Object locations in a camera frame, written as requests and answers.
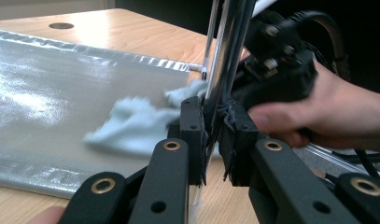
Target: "metal rod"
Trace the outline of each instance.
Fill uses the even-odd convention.
[[[218,106],[230,97],[233,79],[239,63],[248,24],[257,0],[226,0],[218,28],[218,40],[205,96],[205,106],[212,106],[211,143],[207,156],[213,154],[220,120]]]
[[[209,62],[210,62],[210,49],[214,37],[214,32],[216,28],[217,15],[218,15],[219,0],[213,0],[212,11],[210,15],[209,27],[207,29],[207,41],[206,48],[204,49],[204,64],[202,67],[202,80],[207,79]]]

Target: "smooth rod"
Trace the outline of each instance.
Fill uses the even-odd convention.
[[[204,102],[205,118],[208,119],[211,141],[207,149],[207,157],[213,153],[219,128],[218,108],[226,105],[237,65],[245,41],[247,27],[257,0],[226,0],[224,2],[221,21],[218,28],[216,51],[211,68]]]

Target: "brass insert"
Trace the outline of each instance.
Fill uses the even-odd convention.
[[[269,150],[272,150],[272,151],[279,151],[279,150],[282,150],[282,145],[276,143],[276,142],[265,142],[264,143],[264,146],[269,149]]]
[[[178,150],[180,148],[180,144],[178,142],[167,142],[163,144],[164,149],[169,151]]]
[[[102,178],[92,184],[91,191],[95,194],[104,194],[111,191],[115,187],[115,183],[112,178]]]
[[[350,184],[357,189],[358,191],[361,191],[365,194],[371,195],[371,196],[380,196],[380,188],[373,182],[367,180],[367,179],[362,179],[362,178],[352,178],[350,180]]]

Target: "finger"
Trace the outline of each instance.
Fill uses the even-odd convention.
[[[33,217],[28,224],[55,224],[61,219],[64,207],[52,206]]]
[[[302,135],[298,132],[272,133],[271,137],[285,142],[290,147],[305,147],[310,143],[308,136]]]
[[[249,109],[248,114],[260,131],[284,133],[307,127],[311,111],[306,100],[294,103],[268,103]]]

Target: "white cloth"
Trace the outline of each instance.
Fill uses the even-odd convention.
[[[180,116],[181,101],[205,93],[205,81],[192,81],[188,87],[164,95],[175,108],[158,109],[147,98],[125,98],[115,103],[110,118],[83,142],[101,148],[150,156],[155,145],[167,137],[168,124]]]
[[[191,96],[201,97],[206,93],[207,82],[203,80],[193,80],[188,87],[183,87],[173,91],[166,91],[164,96],[169,105],[181,107],[181,102]]]

